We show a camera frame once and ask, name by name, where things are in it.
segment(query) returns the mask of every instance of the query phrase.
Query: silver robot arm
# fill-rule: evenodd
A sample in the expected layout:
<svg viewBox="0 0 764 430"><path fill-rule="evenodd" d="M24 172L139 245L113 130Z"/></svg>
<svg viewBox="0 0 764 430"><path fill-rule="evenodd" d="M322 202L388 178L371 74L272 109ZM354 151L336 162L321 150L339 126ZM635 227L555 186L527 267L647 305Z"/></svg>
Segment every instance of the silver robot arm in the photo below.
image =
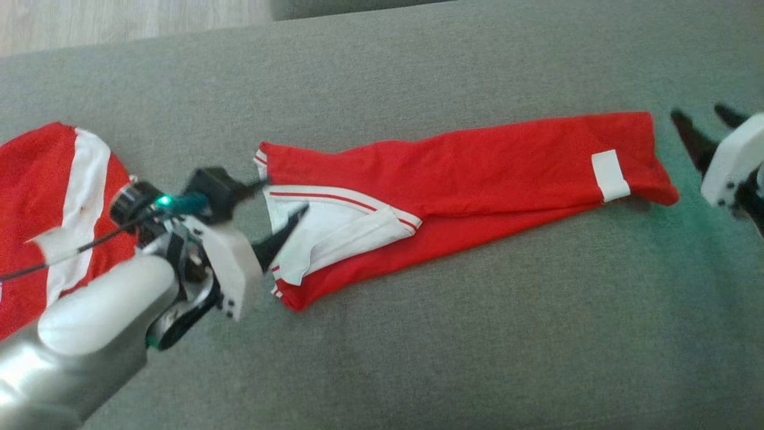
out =
<svg viewBox="0 0 764 430"><path fill-rule="evenodd" d="M133 259L51 305L0 343L0 430L75 429L147 363L217 307L244 317L263 272L305 213L251 244L230 219L264 181L245 185L199 169L178 198L128 185L112 219L141 217Z"/></svg>

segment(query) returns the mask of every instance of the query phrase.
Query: gray couch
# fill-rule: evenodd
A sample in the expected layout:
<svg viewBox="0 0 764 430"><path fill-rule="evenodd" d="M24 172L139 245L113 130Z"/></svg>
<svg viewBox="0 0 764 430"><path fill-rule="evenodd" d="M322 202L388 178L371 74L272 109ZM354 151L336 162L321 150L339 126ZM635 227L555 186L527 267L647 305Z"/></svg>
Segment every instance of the gray couch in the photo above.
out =
<svg viewBox="0 0 764 430"><path fill-rule="evenodd" d="M60 120L179 190L260 140L386 138L647 110L680 190L349 287L211 314L88 429L755 428L764 250L709 207L669 121L764 106L758 0L462 0L0 60L0 140ZM252 238L262 200L238 213Z"/></svg>

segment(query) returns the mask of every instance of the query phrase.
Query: green led light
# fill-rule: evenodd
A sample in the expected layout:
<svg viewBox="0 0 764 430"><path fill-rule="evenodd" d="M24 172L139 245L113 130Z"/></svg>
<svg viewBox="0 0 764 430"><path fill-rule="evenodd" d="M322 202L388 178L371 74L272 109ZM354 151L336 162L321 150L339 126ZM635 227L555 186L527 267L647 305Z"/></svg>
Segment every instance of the green led light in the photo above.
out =
<svg viewBox="0 0 764 430"><path fill-rule="evenodd" d="M157 199L157 206L169 206L173 203L173 198L170 196L162 196Z"/></svg>
<svg viewBox="0 0 764 430"><path fill-rule="evenodd" d="M154 347L159 349L159 341L154 336L146 336L146 348Z"/></svg>

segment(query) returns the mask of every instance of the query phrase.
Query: folded fabric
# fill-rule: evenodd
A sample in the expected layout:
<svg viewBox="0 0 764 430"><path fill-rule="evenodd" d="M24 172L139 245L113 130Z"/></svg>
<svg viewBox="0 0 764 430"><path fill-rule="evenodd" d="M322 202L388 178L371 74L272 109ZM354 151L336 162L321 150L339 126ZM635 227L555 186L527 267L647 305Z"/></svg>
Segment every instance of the folded fabric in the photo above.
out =
<svg viewBox="0 0 764 430"><path fill-rule="evenodd" d="M543 119L338 154L263 142L274 230L310 210L272 270L293 310L340 288L636 194L678 192L647 112Z"/></svg>
<svg viewBox="0 0 764 430"><path fill-rule="evenodd" d="M0 274L45 262L115 228L108 207L128 175L106 144L52 123L0 146ZM130 258L126 234L0 285L0 340L59 297Z"/></svg>

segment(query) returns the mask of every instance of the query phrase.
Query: red pants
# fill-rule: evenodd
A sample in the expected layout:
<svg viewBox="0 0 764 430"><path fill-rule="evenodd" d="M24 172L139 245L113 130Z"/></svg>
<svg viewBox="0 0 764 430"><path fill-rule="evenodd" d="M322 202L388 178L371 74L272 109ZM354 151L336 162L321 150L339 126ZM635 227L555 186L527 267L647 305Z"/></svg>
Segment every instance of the red pants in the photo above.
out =
<svg viewBox="0 0 764 430"><path fill-rule="evenodd" d="M274 263L293 310L345 285L637 194L677 190L654 154L646 112L543 119L384 141L339 154L264 142L274 229L311 208Z"/></svg>

